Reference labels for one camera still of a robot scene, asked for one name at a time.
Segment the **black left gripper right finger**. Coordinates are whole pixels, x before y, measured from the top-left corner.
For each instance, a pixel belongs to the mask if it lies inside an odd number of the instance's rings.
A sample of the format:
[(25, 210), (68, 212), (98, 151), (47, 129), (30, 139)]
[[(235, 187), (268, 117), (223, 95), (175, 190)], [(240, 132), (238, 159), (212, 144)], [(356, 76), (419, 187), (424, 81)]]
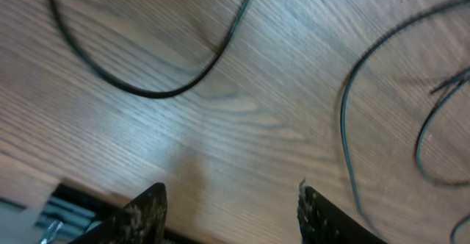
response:
[(386, 244), (308, 185), (299, 186), (302, 244)]

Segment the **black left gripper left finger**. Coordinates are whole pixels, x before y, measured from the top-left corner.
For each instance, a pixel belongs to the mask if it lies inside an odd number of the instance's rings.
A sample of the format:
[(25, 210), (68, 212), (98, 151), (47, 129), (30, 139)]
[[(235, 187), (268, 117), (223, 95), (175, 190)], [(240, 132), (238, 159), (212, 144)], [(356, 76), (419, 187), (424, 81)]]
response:
[(70, 244), (163, 244), (167, 193), (157, 182)]

